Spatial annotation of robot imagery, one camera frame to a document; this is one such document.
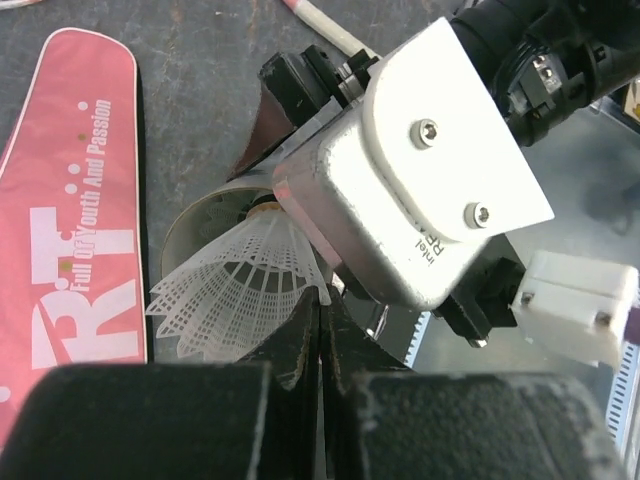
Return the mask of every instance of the screw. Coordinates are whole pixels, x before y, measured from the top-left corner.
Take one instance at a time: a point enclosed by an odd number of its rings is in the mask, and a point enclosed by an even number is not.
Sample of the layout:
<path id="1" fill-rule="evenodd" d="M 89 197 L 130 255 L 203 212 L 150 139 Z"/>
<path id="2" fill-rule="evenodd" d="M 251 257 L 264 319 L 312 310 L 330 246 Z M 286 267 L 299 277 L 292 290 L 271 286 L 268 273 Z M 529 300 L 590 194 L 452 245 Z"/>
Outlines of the screw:
<path id="1" fill-rule="evenodd" d="M 520 299 L 520 303 L 524 306 L 527 306 L 531 303 L 531 300 L 533 300 L 533 293 L 523 293 L 522 294 L 522 298 Z"/>
<path id="2" fill-rule="evenodd" d="M 487 228 L 491 215 L 482 203 L 470 203 L 467 205 L 466 217 L 471 228 Z"/>
<path id="3" fill-rule="evenodd" d="M 601 327 L 608 327 L 609 325 L 611 325 L 611 320 L 613 320 L 613 318 L 608 313 L 598 312 L 596 314 L 596 324 L 600 325 Z"/>
<path id="4" fill-rule="evenodd" d="M 484 348 L 489 344 L 489 342 L 487 342 L 488 339 L 489 337 L 487 337 L 485 340 L 468 340 L 468 342 L 472 348 Z"/>
<path id="5" fill-rule="evenodd" d="M 433 120 L 424 119 L 411 127 L 411 138 L 416 147 L 425 149 L 433 147 L 438 137 L 438 124 Z"/>

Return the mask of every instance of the dark gray tabletop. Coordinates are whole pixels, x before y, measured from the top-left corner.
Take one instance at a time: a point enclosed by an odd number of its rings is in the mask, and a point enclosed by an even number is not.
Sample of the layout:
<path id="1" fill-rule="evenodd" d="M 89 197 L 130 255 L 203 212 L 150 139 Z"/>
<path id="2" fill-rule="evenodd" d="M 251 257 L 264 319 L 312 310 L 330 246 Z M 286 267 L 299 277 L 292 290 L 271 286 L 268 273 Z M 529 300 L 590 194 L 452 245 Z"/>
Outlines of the dark gray tabletop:
<path id="1" fill-rule="evenodd" d="M 462 0 L 315 3 L 385 54 Z M 140 66 L 152 284 L 171 223 L 220 186 L 244 151 L 262 64 L 279 50 L 299 52 L 312 43 L 334 61 L 343 58 L 281 0 L 44 0 L 0 11 L 0 144 L 16 121 L 45 39 L 69 26 L 120 40 Z"/>

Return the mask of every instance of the pink bag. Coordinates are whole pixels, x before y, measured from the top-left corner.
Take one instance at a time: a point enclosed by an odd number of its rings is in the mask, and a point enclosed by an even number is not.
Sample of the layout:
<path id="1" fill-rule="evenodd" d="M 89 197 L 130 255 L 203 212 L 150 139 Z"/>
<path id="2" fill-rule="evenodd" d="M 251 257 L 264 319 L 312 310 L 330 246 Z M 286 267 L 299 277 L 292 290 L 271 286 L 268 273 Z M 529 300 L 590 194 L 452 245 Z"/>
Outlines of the pink bag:
<path id="1" fill-rule="evenodd" d="M 0 161 L 0 447 L 49 369 L 145 361 L 137 88 L 115 40 L 47 39 Z"/>

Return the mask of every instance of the perforated metal strip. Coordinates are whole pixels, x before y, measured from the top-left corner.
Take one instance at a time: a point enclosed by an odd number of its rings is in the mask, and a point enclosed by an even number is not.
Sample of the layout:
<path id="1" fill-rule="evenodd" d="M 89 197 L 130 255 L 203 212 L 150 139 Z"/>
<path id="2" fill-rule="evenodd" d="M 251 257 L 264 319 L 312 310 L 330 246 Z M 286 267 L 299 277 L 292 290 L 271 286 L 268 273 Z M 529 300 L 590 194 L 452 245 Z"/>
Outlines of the perforated metal strip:
<path id="1" fill-rule="evenodd" d="M 429 326 L 429 320 L 431 320 L 431 313 L 424 312 L 416 322 L 413 337 L 411 338 L 411 344 L 407 350 L 407 356 L 404 358 L 404 364 L 409 368 L 413 368 L 413 364 L 416 361 L 418 350 L 420 350 L 420 345 L 424 338 L 424 333 L 427 331 L 427 327 Z"/>
<path id="2" fill-rule="evenodd" d="M 613 377 L 605 420 L 618 449 L 622 449 L 637 388 L 638 347 L 625 344 L 620 371 Z"/>

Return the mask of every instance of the white mounting plate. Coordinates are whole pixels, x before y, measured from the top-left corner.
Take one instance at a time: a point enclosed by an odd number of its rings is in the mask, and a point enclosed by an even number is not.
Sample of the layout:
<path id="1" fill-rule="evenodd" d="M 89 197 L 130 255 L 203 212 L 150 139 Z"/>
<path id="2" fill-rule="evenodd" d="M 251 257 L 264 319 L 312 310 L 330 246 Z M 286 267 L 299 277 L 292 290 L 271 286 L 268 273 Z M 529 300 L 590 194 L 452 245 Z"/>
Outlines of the white mounting plate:
<path id="1" fill-rule="evenodd" d="M 440 19 L 372 68 L 363 105 L 373 162 L 415 222 L 458 242 L 553 218 L 553 211 L 449 23 Z M 419 149 L 411 127 L 438 125 Z M 469 204 L 487 228 L 465 221 Z"/>

